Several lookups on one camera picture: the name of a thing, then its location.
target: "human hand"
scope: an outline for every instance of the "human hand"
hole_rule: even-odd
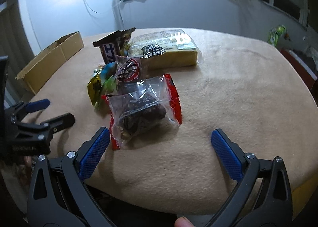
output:
[[[187,218],[180,217],[175,221],[175,227],[194,227],[194,226]]]

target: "blue gripper pad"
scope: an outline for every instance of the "blue gripper pad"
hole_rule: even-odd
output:
[[[242,164],[217,130],[212,132],[211,143],[231,179],[239,182],[243,178]]]
[[[109,145],[109,139],[109,130],[105,128],[80,162],[78,177],[81,181],[89,179],[92,176],[97,164],[104,154],[104,151]]]
[[[38,100],[35,102],[30,102],[26,105],[25,110],[28,113],[32,113],[35,111],[39,111],[42,109],[46,109],[50,105],[50,101],[48,99]]]

